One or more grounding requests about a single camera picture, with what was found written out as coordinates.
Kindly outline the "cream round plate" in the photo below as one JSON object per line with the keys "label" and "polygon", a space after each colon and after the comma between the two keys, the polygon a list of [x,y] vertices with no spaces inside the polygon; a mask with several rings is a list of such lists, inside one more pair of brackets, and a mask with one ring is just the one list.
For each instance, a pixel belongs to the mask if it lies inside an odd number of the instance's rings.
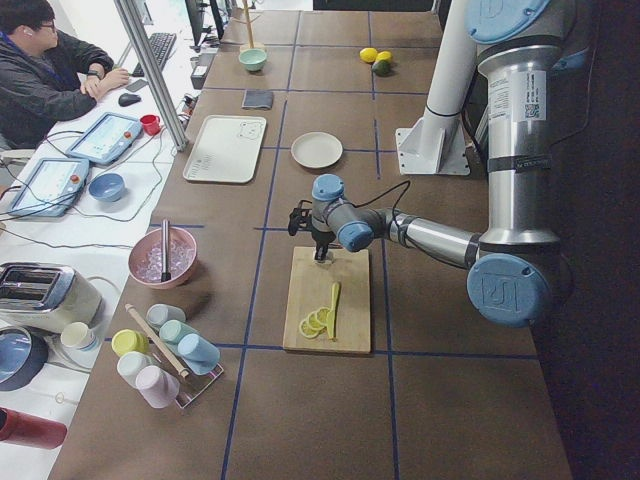
{"label": "cream round plate", "polygon": [[299,136],[291,146],[291,155],[303,167],[326,168],[335,164],[343,154],[343,145],[334,135],[309,132]]}

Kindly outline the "cream rectangular tray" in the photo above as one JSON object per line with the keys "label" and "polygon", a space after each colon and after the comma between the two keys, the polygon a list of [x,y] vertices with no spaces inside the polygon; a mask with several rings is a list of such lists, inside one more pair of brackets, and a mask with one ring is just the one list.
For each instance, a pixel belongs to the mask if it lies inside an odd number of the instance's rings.
{"label": "cream rectangular tray", "polygon": [[183,170],[191,182],[245,184],[254,177],[267,120],[261,116],[209,115]]}

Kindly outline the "wooden cutting board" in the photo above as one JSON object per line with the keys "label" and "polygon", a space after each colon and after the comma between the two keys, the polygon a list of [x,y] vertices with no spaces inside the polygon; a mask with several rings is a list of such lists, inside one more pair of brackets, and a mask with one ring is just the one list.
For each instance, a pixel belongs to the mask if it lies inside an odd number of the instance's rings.
{"label": "wooden cutting board", "polygon": [[[283,348],[290,351],[368,354],[371,352],[369,252],[331,249],[324,263],[314,261],[315,249],[293,250]],[[302,319],[331,306],[331,286],[341,284],[336,315],[336,340],[327,331],[313,339],[298,332]]]}

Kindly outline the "yellow-green plastic knife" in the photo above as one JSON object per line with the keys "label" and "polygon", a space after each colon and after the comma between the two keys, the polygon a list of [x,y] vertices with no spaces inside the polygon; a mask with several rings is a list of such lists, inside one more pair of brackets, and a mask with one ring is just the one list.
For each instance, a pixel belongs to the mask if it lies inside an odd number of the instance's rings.
{"label": "yellow-green plastic knife", "polygon": [[331,306],[329,308],[329,312],[327,314],[326,320],[326,328],[328,338],[332,341],[336,340],[336,315],[337,315],[337,307],[340,297],[341,284],[339,282],[334,282],[331,286]]}

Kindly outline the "lemon slices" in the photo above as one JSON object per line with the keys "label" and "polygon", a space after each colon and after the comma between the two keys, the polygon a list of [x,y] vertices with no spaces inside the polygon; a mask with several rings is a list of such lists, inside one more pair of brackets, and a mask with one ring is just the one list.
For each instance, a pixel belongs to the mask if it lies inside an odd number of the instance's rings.
{"label": "lemon slices", "polygon": [[313,339],[322,332],[328,330],[328,313],[327,307],[321,307],[309,313],[302,319],[298,326],[298,332],[307,339]]}

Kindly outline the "white pillar with base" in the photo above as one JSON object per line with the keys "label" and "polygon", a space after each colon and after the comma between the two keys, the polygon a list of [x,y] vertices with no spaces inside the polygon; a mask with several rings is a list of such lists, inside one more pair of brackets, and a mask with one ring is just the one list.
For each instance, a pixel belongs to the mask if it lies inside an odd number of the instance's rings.
{"label": "white pillar with base", "polygon": [[403,175],[467,175],[461,112],[474,73],[477,46],[466,27],[471,2],[454,0],[422,116],[411,128],[396,130],[399,170]]}

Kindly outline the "metal tongs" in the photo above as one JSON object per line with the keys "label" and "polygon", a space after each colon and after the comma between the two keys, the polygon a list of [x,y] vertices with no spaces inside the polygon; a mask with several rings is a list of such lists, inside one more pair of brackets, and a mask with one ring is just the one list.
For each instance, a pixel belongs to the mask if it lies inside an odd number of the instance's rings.
{"label": "metal tongs", "polygon": [[161,277],[162,283],[171,279],[170,271],[170,222],[163,219],[161,222]]}

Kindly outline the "pink bowl with ice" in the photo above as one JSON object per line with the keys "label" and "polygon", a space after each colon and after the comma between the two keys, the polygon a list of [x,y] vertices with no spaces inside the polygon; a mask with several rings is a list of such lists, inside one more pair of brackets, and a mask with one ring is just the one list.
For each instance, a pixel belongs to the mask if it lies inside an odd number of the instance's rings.
{"label": "pink bowl with ice", "polygon": [[166,290],[186,283],[197,266],[197,244],[182,228],[170,227],[168,239],[161,228],[139,240],[132,249],[128,268],[131,277],[143,286]]}

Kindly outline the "light blue cup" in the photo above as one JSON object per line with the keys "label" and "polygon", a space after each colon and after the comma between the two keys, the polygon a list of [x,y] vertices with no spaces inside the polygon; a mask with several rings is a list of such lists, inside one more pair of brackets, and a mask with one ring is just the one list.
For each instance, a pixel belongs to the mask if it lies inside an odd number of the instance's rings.
{"label": "light blue cup", "polygon": [[211,372],[221,357],[215,345],[196,333],[187,334],[179,341],[178,353],[196,375]]}

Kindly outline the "dark grey folded cloth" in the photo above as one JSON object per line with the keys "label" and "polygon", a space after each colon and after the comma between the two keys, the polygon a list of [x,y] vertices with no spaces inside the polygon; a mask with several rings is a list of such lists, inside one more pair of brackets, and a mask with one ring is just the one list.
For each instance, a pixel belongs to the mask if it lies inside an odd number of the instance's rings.
{"label": "dark grey folded cloth", "polygon": [[274,93],[270,90],[246,90],[241,107],[246,110],[270,110]]}

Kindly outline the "mint cup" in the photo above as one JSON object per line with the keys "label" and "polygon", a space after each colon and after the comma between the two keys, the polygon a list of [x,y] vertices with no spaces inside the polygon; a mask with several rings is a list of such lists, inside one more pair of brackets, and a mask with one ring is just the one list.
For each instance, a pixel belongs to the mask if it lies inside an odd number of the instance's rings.
{"label": "mint cup", "polygon": [[159,338],[172,347],[177,347],[179,342],[189,334],[197,334],[197,331],[186,323],[171,319],[165,322],[159,330]]}

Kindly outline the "grey-blue cup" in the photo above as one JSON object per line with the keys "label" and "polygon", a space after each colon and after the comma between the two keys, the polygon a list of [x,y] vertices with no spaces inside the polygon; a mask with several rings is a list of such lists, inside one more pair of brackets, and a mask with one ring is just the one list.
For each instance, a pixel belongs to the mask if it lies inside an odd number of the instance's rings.
{"label": "grey-blue cup", "polygon": [[150,306],[146,312],[147,323],[157,330],[169,320],[185,322],[186,314],[180,307],[163,303]]}

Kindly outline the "green lime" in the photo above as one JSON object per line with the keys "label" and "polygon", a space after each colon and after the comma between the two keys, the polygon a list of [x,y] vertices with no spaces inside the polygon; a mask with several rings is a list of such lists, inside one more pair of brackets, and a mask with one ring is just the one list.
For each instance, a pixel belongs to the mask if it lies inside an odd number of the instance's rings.
{"label": "green lime", "polygon": [[387,60],[377,60],[371,66],[371,71],[379,77],[386,77],[392,73],[392,65]]}

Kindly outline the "yellow lemon left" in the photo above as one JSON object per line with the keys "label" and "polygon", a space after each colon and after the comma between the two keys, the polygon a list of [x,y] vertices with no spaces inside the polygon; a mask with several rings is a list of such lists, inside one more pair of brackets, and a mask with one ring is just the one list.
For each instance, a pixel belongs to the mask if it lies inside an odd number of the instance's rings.
{"label": "yellow lemon left", "polygon": [[359,58],[367,64],[373,64],[378,56],[378,50],[373,47],[366,47],[359,51]]}

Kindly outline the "yellow lemon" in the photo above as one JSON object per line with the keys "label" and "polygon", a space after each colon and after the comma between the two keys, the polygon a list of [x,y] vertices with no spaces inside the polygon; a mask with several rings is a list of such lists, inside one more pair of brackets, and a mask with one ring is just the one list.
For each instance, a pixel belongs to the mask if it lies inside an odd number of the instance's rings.
{"label": "yellow lemon", "polygon": [[380,61],[384,61],[387,63],[391,63],[392,62],[392,54],[390,51],[380,51],[377,53],[376,58],[375,58],[375,62],[380,62]]}
{"label": "yellow lemon", "polygon": [[378,50],[373,47],[366,47],[359,51],[359,58],[367,64],[373,64],[378,56]]}

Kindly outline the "mint green bowl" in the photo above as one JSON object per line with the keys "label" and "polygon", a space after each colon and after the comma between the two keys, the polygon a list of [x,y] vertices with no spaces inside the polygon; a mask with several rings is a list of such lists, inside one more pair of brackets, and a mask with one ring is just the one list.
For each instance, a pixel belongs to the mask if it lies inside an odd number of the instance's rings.
{"label": "mint green bowl", "polygon": [[238,60],[246,71],[259,72],[267,62],[267,53],[259,48],[250,48],[241,51]]}

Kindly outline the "yellow lemon right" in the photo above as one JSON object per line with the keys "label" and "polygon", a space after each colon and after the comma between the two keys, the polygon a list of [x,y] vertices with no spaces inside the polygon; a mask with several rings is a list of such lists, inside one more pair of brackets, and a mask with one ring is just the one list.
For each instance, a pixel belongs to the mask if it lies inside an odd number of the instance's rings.
{"label": "yellow lemon right", "polygon": [[387,63],[391,63],[392,62],[392,54],[390,51],[380,51],[377,53],[376,58],[375,58],[375,62],[380,62],[380,61],[384,61]]}

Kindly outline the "red cup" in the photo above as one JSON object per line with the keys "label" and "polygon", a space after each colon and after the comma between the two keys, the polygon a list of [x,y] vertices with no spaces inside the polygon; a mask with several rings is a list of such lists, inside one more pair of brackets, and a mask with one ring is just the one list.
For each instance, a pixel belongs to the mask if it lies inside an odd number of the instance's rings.
{"label": "red cup", "polygon": [[155,136],[161,131],[160,117],[157,115],[144,115],[139,121],[143,131],[149,136]]}

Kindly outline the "pink cup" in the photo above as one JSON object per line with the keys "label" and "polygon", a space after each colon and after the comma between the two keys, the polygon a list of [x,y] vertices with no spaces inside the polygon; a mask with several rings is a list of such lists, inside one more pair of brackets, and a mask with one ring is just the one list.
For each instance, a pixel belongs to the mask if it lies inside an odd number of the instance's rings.
{"label": "pink cup", "polygon": [[147,403],[156,409],[162,409],[175,401],[179,390],[179,381],[155,365],[140,370],[135,379],[136,389]]}

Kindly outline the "yellow-green cup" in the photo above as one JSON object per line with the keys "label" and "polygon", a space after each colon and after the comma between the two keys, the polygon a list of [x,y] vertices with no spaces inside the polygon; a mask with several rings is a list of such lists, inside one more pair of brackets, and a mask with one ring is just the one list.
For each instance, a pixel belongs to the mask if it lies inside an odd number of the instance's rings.
{"label": "yellow-green cup", "polygon": [[149,352],[149,340],[138,330],[122,329],[112,337],[111,348],[118,357],[129,352],[146,354]]}

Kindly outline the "blue bowl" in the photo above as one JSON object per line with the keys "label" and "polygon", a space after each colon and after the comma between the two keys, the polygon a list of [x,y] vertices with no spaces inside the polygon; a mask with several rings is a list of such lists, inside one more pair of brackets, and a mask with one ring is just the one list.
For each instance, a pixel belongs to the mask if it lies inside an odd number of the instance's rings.
{"label": "blue bowl", "polygon": [[126,190],[124,179],[117,173],[99,175],[89,184],[89,194],[101,202],[116,202]]}

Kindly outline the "pale white cup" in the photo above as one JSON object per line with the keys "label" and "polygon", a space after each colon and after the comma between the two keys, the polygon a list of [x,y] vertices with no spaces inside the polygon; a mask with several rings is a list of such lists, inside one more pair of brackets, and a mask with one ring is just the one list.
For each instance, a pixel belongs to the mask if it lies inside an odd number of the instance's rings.
{"label": "pale white cup", "polygon": [[138,351],[130,351],[119,358],[117,372],[127,384],[136,388],[138,373],[152,365],[158,366],[158,362],[153,357]]}

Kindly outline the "wooden mug tree stand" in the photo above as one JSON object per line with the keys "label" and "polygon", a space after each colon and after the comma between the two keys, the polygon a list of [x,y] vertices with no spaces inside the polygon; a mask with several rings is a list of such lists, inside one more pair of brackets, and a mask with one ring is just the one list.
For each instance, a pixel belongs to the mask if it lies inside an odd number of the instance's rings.
{"label": "wooden mug tree stand", "polygon": [[259,49],[259,50],[265,51],[266,50],[266,46],[263,43],[257,42],[254,39],[253,28],[252,28],[252,19],[251,19],[251,15],[249,13],[248,1],[247,0],[242,0],[241,3],[242,3],[242,11],[243,11],[242,23],[246,27],[247,42],[240,47],[240,51],[244,52],[244,51],[247,51],[247,50],[250,50],[250,49]]}

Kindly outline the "upper teach pendant tablet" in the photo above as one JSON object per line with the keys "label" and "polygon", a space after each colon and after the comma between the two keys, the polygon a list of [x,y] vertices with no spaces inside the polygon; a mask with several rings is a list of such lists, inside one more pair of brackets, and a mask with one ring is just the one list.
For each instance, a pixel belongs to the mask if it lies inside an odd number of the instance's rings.
{"label": "upper teach pendant tablet", "polygon": [[138,119],[107,112],[68,147],[65,154],[87,159],[95,165],[108,165],[116,161],[141,132]]}

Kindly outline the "teach pendant tablet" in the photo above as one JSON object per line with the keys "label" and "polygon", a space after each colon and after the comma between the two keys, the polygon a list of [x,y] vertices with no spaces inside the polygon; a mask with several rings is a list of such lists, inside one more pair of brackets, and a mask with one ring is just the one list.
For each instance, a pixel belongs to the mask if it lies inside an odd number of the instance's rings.
{"label": "teach pendant tablet", "polygon": [[90,162],[82,158],[43,158],[22,182],[10,204],[13,217],[61,217],[86,184]]}
{"label": "teach pendant tablet", "polygon": [[108,165],[116,161],[141,132],[138,119],[107,112],[68,147],[65,154],[87,159],[95,165]]}

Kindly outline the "black computer mouse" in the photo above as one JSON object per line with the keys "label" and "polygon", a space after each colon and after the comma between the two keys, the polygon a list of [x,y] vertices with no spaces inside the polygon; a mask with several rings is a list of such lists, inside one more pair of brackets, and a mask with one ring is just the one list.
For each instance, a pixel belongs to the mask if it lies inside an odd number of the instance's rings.
{"label": "black computer mouse", "polygon": [[128,107],[141,101],[141,97],[133,93],[123,93],[118,98],[118,104],[121,107]]}

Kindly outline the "black smartphone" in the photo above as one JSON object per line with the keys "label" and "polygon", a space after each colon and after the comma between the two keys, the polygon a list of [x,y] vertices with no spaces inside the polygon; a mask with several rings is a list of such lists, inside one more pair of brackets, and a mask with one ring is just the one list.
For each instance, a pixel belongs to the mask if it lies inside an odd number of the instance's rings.
{"label": "black smartphone", "polygon": [[143,79],[143,78],[139,78],[133,82],[130,82],[126,87],[126,91],[130,92],[130,93],[136,93],[140,90],[142,90],[143,88],[145,88],[148,85],[148,82]]}

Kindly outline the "paper cup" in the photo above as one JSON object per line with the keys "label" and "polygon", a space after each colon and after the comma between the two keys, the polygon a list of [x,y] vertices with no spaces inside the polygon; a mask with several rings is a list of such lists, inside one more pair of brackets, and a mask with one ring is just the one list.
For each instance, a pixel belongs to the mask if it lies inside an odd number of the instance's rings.
{"label": "paper cup", "polygon": [[79,351],[89,351],[98,345],[96,334],[83,322],[68,324],[60,334],[60,341],[64,347]]}

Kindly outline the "black keyboard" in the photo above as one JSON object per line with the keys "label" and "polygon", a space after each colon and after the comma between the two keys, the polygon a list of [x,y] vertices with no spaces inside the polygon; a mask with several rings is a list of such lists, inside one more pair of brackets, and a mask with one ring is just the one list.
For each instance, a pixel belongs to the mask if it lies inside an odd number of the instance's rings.
{"label": "black keyboard", "polygon": [[176,39],[175,33],[166,32],[154,32],[148,37],[153,57],[160,70],[164,69],[170,58]]}

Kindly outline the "cream toaster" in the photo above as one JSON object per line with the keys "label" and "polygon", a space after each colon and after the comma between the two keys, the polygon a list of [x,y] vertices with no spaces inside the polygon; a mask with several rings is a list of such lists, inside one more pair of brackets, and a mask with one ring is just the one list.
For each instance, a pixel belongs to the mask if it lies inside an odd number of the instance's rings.
{"label": "cream toaster", "polygon": [[72,267],[1,265],[1,319],[11,325],[59,334],[74,322],[89,325],[101,301],[99,291]]}

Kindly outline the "lower teach pendant tablet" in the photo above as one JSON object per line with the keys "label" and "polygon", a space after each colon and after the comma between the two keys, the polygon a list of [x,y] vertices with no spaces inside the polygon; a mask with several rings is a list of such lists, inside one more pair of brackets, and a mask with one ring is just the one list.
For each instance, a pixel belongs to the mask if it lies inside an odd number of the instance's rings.
{"label": "lower teach pendant tablet", "polygon": [[13,217],[61,217],[86,184],[90,162],[82,158],[43,158],[22,182],[10,204]]}

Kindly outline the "dark blue pot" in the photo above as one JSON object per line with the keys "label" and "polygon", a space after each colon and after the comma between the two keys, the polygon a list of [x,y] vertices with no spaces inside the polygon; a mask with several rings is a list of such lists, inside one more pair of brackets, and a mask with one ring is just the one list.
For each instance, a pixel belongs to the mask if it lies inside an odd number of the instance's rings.
{"label": "dark blue pot", "polygon": [[49,357],[45,341],[22,327],[1,329],[1,390],[15,391],[28,385]]}

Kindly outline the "person in black jacket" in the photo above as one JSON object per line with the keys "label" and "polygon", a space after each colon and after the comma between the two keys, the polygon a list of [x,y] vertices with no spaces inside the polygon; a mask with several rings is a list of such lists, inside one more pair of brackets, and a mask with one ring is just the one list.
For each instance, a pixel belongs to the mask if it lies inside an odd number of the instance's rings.
{"label": "person in black jacket", "polygon": [[34,149],[58,122],[90,112],[129,73],[59,30],[46,1],[1,3],[1,147]]}

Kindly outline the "red bottle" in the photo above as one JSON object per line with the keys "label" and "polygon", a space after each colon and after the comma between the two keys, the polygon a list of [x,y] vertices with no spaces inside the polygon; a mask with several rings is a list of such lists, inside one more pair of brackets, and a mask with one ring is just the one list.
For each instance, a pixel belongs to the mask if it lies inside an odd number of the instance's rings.
{"label": "red bottle", "polygon": [[1,408],[1,441],[21,446],[52,450],[65,440],[65,424]]}

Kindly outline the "aluminium frame post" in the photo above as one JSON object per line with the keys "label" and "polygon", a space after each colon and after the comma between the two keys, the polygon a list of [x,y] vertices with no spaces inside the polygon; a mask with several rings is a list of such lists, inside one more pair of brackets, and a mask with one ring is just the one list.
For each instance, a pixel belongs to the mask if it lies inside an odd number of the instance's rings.
{"label": "aluminium frame post", "polygon": [[169,131],[176,150],[182,152],[187,147],[188,139],[174,109],[161,69],[153,56],[151,44],[134,2],[130,0],[114,0],[114,4],[130,43],[137,54],[138,61],[146,74],[146,80],[158,107],[161,120]]}

